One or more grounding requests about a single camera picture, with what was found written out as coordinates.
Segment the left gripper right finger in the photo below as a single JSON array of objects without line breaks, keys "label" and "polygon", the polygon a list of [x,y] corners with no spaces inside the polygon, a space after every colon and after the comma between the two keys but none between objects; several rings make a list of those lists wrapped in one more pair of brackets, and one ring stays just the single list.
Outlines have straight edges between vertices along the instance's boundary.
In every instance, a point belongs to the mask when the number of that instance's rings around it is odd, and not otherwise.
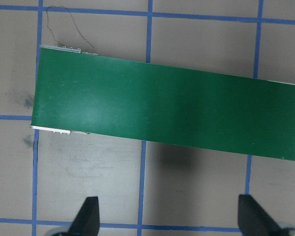
[{"label": "left gripper right finger", "polygon": [[237,223],[244,236],[278,236],[281,227],[251,196],[238,196]]}]

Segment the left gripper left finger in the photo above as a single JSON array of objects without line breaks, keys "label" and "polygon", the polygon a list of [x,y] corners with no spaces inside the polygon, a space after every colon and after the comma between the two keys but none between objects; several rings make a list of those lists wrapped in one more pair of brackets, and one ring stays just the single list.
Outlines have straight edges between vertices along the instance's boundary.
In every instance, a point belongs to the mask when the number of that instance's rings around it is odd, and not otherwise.
[{"label": "left gripper left finger", "polygon": [[69,236],[97,236],[99,229],[98,197],[87,197],[67,233]]}]

